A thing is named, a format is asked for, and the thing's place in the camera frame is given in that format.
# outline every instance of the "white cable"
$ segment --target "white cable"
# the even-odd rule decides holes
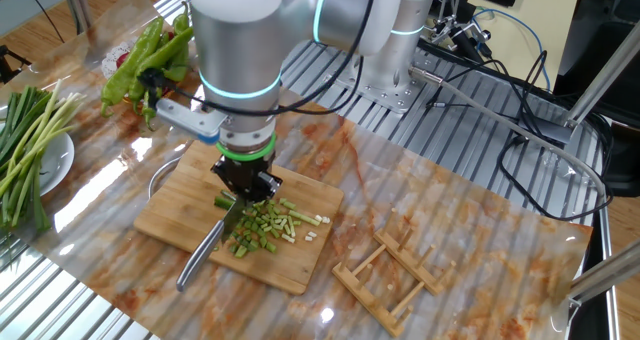
[[[596,185],[596,190],[598,191],[598,199],[597,199],[597,206],[602,205],[605,202],[605,199],[607,197],[607,193],[606,193],[606,189],[604,186],[604,183],[602,183],[602,181],[600,181],[600,177],[598,176],[598,174],[591,168],[589,167],[587,164],[585,164],[584,162],[582,162],[580,159],[578,159],[577,157],[569,154],[568,152],[559,149],[551,144],[549,144],[548,142],[540,139],[539,137],[533,135],[532,133],[524,130],[523,128],[521,128],[520,126],[504,119],[502,116],[494,113],[493,111],[487,109],[486,107],[478,104],[477,102],[475,102],[472,98],[470,98],[469,96],[467,96],[467,94],[463,93],[462,91],[458,90],[455,86],[447,83],[446,81],[442,81],[441,82],[441,86],[443,88],[446,88],[448,90],[451,90],[456,96],[458,96],[459,98],[461,98],[462,100],[464,100],[465,102],[467,102],[469,105],[473,106],[474,108],[478,109],[478,111],[480,111],[481,113],[483,113],[484,115],[490,117],[491,119],[499,122],[500,124],[508,127],[509,129],[517,132],[518,134],[526,137],[528,140],[533,141],[534,143],[547,148],[550,152],[560,156],[561,158],[565,159],[566,161],[568,161],[570,164],[579,167],[580,169],[582,169],[584,172],[587,173],[587,175],[589,175],[589,177],[591,178],[591,180],[594,182],[594,184]]]

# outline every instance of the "knife handle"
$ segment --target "knife handle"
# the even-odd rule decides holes
[[[207,236],[205,236],[193,254],[191,254],[187,264],[184,266],[184,269],[182,269],[182,273],[178,276],[178,281],[176,281],[176,288],[179,292],[184,292],[191,281],[195,279],[200,267],[202,267],[202,264],[207,260],[215,245],[220,241],[223,232],[224,221],[220,220],[213,229],[209,231]]]

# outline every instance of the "wooden floor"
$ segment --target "wooden floor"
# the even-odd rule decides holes
[[[116,0],[88,0],[94,18],[98,18]],[[64,39],[75,36],[75,26],[66,3],[48,11]],[[0,38],[0,45],[7,45],[15,53],[36,61],[39,57],[60,45],[51,25],[39,15],[27,24]],[[11,62],[15,68],[18,64]],[[640,198],[618,198],[609,207],[611,240],[615,252],[640,238]],[[635,340],[640,334],[640,275],[618,286],[618,313],[620,332],[625,340]]]

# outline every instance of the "red chili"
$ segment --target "red chili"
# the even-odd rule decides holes
[[[118,58],[118,60],[116,60],[116,67],[119,69],[120,66],[122,65],[122,63],[124,63],[124,61],[127,59],[127,56],[129,56],[129,53],[124,53],[122,55],[120,55],[120,57]]]

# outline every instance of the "wooden rack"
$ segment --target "wooden rack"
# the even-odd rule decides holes
[[[453,273],[456,263],[452,261],[449,268],[445,270],[439,279],[431,275],[424,268],[427,261],[436,246],[431,245],[427,251],[418,259],[408,251],[405,246],[413,235],[413,229],[409,229],[398,243],[388,233],[389,225],[396,218],[396,209],[391,209],[391,217],[387,220],[384,227],[374,234],[374,239],[380,243],[378,247],[365,261],[359,264],[355,270],[350,271],[347,268],[347,261],[351,255],[352,247],[349,246],[344,253],[343,260],[333,268],[333,274],[340,282],[358,299],[371,315],[387,330],[393,337],[398,337],[404,331],[403,323],[413,312],[413,306],[409,303],[418,295],[422,288],[425,288],[432,295],[436,296],[444,290],[444,282]],[[380,256],[383,251],[387,251],[393,258],[398,261],[417,281],[418,284],[396,305],[391,311],[387,310],[386,303],[391,299],[393,294],[393,285],[389,284],[385,287],[381,297],[373,295],[364,285],[373,271],[371,262]]]

